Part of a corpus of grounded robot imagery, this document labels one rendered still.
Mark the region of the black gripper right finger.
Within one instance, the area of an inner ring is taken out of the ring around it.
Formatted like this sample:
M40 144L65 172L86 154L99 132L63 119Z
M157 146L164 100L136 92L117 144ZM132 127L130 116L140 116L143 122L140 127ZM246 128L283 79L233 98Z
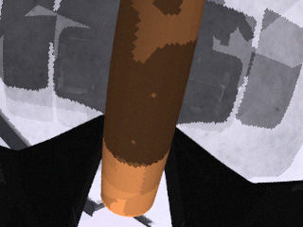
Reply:
M171 227L250 227L303 207L303 179L247 181L175 126L166 166Z

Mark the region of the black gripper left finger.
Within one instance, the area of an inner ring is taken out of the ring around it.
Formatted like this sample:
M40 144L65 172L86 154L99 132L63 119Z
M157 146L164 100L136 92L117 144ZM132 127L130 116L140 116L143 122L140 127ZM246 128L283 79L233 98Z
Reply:
M0 198L27 227L79 227L102 160L105 114L23 150L0 145Z

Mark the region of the brown cylinder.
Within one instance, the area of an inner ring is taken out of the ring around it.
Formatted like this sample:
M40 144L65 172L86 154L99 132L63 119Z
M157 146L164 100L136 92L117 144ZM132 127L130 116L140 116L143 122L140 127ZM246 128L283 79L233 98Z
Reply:
M173 140L205 0L120 0L103 126L101 200L151 211Z

